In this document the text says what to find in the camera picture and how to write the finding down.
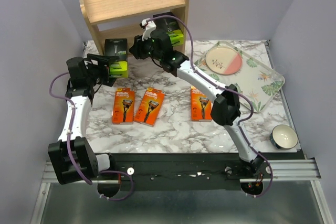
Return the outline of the black green razor box front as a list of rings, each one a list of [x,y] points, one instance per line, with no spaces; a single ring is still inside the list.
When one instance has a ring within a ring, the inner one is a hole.
[[[110,76],[128,78],[128,41],[126,38],[105,39],[104,56],[113,59]]]

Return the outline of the black green razor box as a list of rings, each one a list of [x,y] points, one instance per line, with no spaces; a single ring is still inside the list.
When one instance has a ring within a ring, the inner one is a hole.
[[[128,78],[128,41],[126,38],[105,39],[104,56],[113,59],[110,76]]]
[[[154,22],[158,29],[165,31],[168,34],[173,47],[183,44],[184,35],[176,19],[166,17],[156,19]]]

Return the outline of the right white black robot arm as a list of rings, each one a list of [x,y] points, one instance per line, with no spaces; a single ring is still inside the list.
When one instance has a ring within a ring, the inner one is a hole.
[[[157,60],[164,71],[200,90],[213,104],[212,120],[223,126],[233,140],[242,162],[242,173],[249,178],[259,174],[264,159],[252,145],[242,124],[239,93],[235,85],[220,86],[219,82],[196,67],[188,56],[173,49],[169,36],[159,29],[152,31],[145,40],[141,35],[135,36],[129,52],[136,59],[150,57]]]

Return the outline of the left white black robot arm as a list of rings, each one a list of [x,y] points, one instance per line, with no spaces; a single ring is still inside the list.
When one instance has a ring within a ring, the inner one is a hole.
[[[100,174],[104,179],[116,175],[109,155],[95,154],[86,139],[87,120],[95,96],[95,85],[113,86],[116,79],[110,66],[117,56],[87,54],[67,60],[69,80],[62,99],[67,104],[64,128],[56,143],[48,146],[48,155],[58,182],[62,185],[84,181],[92,185]]]

